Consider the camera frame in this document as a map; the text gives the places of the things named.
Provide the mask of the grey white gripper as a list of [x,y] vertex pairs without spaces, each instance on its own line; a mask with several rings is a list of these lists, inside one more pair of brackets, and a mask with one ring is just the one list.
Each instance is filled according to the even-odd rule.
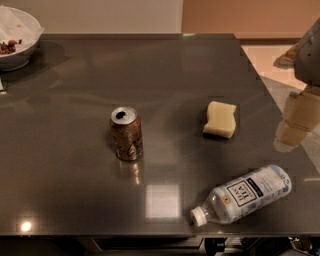
[[[295,77],[312,86],[320,86],[320,18],[300,39],[294,64]],[[297,148],[320,123],[320,88],[307,87],[291,92],[286,100],[283,118],[276,130],[274,148],[290,152]]]

